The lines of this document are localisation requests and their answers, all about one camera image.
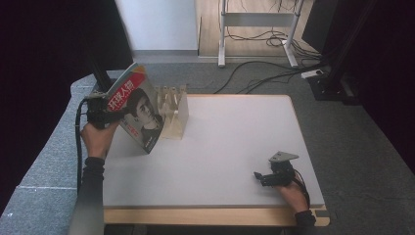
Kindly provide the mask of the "black stand with base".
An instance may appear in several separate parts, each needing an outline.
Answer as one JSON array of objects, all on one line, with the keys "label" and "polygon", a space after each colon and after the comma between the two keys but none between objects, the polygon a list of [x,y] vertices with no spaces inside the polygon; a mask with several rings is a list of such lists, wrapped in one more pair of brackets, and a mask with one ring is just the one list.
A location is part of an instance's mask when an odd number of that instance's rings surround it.
[{"label": "black stand with base", "polygon": [[358,104],[357,94],[345,80],[356,40],[369,19],[378,0],[339,0],[330,28],[329,50],[322,54],[321,63],[330,71],[309,78],[317,101],[341,101],[347,105]]}]

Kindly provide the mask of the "person's right hand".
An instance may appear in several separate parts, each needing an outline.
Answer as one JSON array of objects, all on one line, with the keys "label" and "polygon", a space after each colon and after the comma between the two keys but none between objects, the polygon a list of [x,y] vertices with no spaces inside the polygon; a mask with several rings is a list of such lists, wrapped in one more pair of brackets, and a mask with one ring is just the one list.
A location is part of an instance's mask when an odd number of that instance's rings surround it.
[{"label": "person's right hand", "polygon": [[295,182],[291,182],[288,186],[275,186],[275,189],[295,213],[309,210],[307,200]]}]

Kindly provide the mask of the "dark panel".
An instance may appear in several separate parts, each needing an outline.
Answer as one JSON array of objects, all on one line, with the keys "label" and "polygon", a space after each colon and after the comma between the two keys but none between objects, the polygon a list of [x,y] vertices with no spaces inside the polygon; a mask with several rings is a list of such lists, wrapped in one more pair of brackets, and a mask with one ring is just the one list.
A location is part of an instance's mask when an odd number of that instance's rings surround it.
[{"label": "dark panel", "polygon": [[329,50],[329,34],[339,0],[314,0],[301,39],[320,54]]}]

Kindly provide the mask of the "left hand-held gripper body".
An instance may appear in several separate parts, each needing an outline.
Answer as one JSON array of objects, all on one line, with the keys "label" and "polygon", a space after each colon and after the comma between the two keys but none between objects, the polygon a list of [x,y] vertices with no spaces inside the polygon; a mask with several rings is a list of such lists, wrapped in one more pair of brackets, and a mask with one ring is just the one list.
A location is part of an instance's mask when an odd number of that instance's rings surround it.
[{"label": "left hand-held gripper body", "polygon": [[107,110],[108,99],[102,92],[93,92],[86,97],[87,121],[97,129],[104,129],[107,124],[114,122],[114,116]]}]

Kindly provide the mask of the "magazine with portrait cover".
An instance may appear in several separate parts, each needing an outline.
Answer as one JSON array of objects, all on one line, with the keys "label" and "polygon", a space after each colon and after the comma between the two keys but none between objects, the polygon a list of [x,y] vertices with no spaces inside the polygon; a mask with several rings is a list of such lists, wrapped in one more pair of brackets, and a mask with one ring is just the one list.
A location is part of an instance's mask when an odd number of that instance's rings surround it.
[{"label": "magazine with portrait cover", "polygon": [[144,66],[132,64],[108,91],[108,110],[123,111],[120,126],[150,154],[164,125],[158,111],[158,93]]}]

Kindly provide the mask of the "white metal stand frame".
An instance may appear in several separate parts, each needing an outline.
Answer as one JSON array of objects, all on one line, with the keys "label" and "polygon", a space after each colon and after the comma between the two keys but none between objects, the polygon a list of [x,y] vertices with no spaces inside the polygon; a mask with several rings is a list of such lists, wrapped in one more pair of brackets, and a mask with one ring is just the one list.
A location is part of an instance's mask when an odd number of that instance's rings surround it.
[{"label": "white metal stand frame", "polygon": [[298,0],[292,13],[229,13],[226,10],[226,0],[220,0],[220,37],[218,45],[218,66],[225,67],[225,29],[227,26],[252,27],[288,27],[290,29],[287,39],[283,41],[283,49],[292,68],[298,66],[292,43],[300,19],[304,0]]}]

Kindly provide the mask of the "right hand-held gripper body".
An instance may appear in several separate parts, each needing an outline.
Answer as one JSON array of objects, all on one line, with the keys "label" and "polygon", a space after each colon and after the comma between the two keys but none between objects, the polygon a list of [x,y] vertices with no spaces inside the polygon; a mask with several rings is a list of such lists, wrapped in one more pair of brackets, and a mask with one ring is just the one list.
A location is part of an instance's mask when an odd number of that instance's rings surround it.
[{"label": "right hand-held gripper body", "polygon": [[272,170],[272,177],[268,179],[275,179],[275,186],[287,186],[295,178],[295,170],[291,164],[291,160],[297,159],[299,156],[285,153],[277,152],[274,156],[269,159]]}]

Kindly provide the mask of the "person's left hand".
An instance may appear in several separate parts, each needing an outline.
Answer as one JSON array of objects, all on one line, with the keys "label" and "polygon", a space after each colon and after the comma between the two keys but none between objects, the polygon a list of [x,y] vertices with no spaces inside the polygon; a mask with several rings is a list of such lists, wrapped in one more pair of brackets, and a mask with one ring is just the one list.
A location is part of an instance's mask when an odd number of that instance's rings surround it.
[{"label": "person's left hand", "polygon": [[104,129],[97,129],[92,123],[86,123],[81,130],[81,138],[89,157],[105,159],[118,127],[117,122],[109,124]]}]

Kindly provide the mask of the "clear plastic organizer box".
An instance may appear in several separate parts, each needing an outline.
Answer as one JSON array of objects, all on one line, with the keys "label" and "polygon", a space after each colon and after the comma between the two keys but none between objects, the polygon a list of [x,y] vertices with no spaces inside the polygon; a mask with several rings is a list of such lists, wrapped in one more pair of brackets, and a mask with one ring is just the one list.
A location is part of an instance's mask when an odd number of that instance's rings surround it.
[{"label": "clear plastic organizer box", "polygon": [[189,118],[187,87],[157,87],[158,110],[164,125],[161,138],[181,140]]}]

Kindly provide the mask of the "black metal post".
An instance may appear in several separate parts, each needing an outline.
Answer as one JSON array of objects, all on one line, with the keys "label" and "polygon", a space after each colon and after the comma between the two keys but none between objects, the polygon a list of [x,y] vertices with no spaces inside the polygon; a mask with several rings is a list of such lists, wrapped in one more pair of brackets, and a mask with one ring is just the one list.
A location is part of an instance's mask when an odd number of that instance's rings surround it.
[{"label": "black metal post", "polygon": [[87,61],[89,63],[91,70],[93,71],[93,74],[97,80],[100,90],[102,92],[108,92],[112,87],[112,81],[110,77],[108,76],[107,72],[102,69],[102,67],[95,60],[92,54],[88,54],[87,57]]}]

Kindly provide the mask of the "white power strip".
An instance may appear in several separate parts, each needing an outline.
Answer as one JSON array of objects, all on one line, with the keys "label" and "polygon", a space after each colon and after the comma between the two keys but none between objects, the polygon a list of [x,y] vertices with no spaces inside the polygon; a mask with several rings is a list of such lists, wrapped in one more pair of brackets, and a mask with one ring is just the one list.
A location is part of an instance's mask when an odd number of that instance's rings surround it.
[{"label": "white power strip", "polygon": [[324,72],[322,70],[309,70],[309,71],[306,71],[306,72],[302,72],[300,74],[300,76],[303,79],[307,79],[307,78],[310,78],[310,77],[322,75],[323,73]]}]

